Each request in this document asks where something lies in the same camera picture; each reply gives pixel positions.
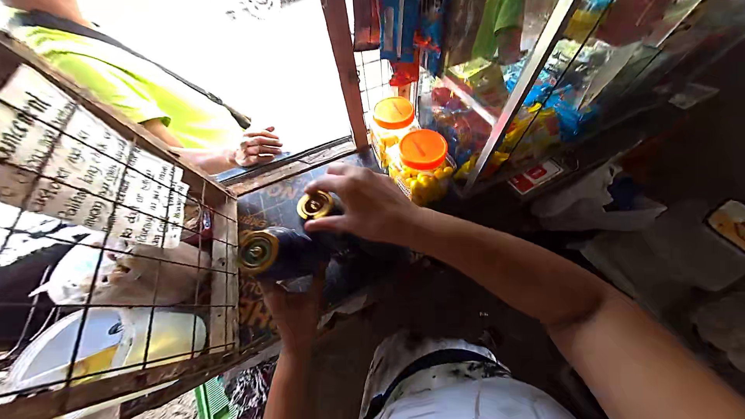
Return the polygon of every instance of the handwritten sign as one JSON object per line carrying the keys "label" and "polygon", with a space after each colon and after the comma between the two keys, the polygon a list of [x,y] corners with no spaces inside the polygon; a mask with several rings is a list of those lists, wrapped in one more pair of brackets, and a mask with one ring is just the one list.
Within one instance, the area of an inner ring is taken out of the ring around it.
{"label": "handwritten sign", "polygon": [[143,245],[178,246],[183,169],[135,146],[28,66],[0,89],[0,201]]}

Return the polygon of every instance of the green object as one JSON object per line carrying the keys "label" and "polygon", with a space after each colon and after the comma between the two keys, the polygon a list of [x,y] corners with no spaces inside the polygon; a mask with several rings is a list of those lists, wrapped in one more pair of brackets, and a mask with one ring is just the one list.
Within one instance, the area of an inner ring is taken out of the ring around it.
{"label": "green object", "polygon": [[486,0],[484,14],[481,15],[481,25],[473,43],[472,58],[483,57],[492,60],[500,45],[500,38],[509,28],[522,27],[523,0]]}
{"label": "green object", "polygon": [[230,404],[217,377],[194,389],[199,419],[235,419],[237,409]]}
{"label": "green object", "polygon": [[243,129],[225,107],[121,48],[38,26],[14,29],[13,35],[134,122],[160,119],[184,148],[241,141]]}

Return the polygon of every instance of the yellow-green shirt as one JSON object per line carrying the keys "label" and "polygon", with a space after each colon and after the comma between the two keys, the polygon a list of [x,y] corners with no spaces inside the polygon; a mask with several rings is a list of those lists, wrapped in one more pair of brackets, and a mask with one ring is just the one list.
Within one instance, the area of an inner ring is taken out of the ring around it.
{"label": "yellow-green shirt", "polygon": [[41,27],[15,28],[13,35],[134,122],[160,118],[186,148],[241,141],[243,130],[225,107],[123,49]]}

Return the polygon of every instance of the glass display case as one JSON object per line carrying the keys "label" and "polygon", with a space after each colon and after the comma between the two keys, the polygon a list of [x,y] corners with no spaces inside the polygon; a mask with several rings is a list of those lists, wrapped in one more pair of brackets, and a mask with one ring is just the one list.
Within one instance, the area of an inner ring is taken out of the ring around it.
{"label": "glass display case", "polygon": [[[442,69],[425,72],[416,101],[422,128],[448,142],[454,190],[472,195],[580,144],[603,125],[664,103],[669,90],[657,90],[651,102],[623,99],[649,92],[644,80],[659,81],[712,32],[716,25],[709,22],[671,42],[700,24],[699,3],[450,1]],[[713,19],[719,28],[737,23],[726,20]]]}

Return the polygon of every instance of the plastic jar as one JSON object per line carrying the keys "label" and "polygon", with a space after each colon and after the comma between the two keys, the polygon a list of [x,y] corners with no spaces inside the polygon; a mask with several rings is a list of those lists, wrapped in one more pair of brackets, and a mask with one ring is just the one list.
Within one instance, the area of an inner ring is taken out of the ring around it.
{"label": "plastic jar", "polygon": [[388,175],[417,205],[442,199],[453,171],[448,144],[436,131],[412,131],[388,148]]}
{"label": "plastic jar", "polygon": [[414,119],[414,106],[401,96],[393,96],[378,102],[372,113],[372,149],[382,168],[388,166],[386,150],[398,144],[413,130],[419,129]]}

